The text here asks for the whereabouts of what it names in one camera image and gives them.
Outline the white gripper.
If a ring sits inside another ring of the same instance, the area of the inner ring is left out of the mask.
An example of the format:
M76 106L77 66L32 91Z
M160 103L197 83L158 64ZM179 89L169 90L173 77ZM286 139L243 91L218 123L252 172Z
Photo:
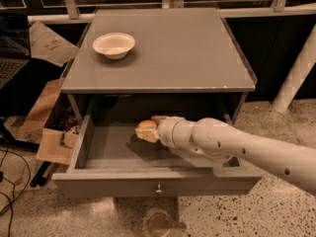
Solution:
M156 143L160 142L172 149L194 149L196 144L193 141L194 121L179 117L153 116L151 120L158 125L158 131L155 128L135 129L136 136L139 139Z

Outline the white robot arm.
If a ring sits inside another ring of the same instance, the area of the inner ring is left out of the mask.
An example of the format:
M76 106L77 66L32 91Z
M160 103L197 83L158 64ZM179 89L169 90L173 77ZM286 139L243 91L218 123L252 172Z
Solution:
M316 195L316 149L241 131L216 118L191 121L154 116L142 121L136 136L213 162L242 158L286 182Z

